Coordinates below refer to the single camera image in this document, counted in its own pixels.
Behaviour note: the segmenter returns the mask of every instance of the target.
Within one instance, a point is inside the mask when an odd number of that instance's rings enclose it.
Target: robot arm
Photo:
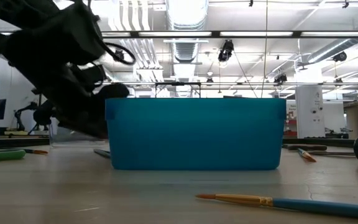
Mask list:
[[[90,5],[75,1],[59,10],[52,0],[0,0],[0,18],[22,28],[11,35],[0,34],[0,54],[48,99],[34,113],[35,121],[43,125],[45,117],[53,114],[66,128],[106,138],[104,101],[127,97],[129,91],[117,83],[93,94],[95,86],[90,82],[103,80],[104,70],[79,70],[77,65],[93,62],[105,52],[126,65],[135,64],[135,57],[124,47],[103,42],[99,17]],[[127,52],[132,61],[121,59],[108,45]]]

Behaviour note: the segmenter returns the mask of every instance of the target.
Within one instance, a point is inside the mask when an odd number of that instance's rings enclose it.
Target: pillar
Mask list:
[[[302,83],[321,82],[321,69],[310,66],[307,70],[296,71],[295,79]],[[322,86],[298,86],[295,88],[295,99],[298,138],[325,137]]]
[[[349,132],[349,139],[356,139],[358,137],[358,107],[346,109],[346,123],[347,128],[353,130]]]

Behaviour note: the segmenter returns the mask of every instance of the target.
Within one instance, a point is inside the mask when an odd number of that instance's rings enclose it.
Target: blue plastic bin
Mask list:
[[[286,103],[276,98],[122,98],[106,103],[111,164],[122,170],[271,170]]]

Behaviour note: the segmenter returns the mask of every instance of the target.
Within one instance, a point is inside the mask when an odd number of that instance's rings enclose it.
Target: table surface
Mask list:
[[[283,149],[277,170],[183,172],[113,170],[92,148],[27,154],[0,162],[0,223],[358,223],[194,198],[223,193],[358,203],[357,159],[315,158],[307,163]]]

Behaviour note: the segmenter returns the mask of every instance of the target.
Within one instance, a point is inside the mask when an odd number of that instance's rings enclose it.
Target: blue paintbrush handle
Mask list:
[[[287,208],[302,212],[358,218],[358,205],[347,203],[273,198],[273,206],[277,208]]]

